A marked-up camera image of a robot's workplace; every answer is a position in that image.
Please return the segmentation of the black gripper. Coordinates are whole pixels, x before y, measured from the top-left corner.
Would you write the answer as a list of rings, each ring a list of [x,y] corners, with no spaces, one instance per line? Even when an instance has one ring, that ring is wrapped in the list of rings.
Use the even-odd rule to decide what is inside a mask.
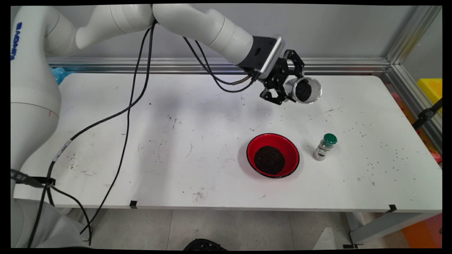
[[[289,68],[288,61],[293,64],[292,69]],[[260,93],[260,98],[277,105],[282,105],[289,101],[297,103],[291,86],[283,86],[281,88],[278,88],[278,86],[287,79],[287,75],[294,75],[297,78],[303,77],[304,67],[305,63],[295,50],[287,49],[283,58],[276,60],[268,76],[263,79],[264,90]]]

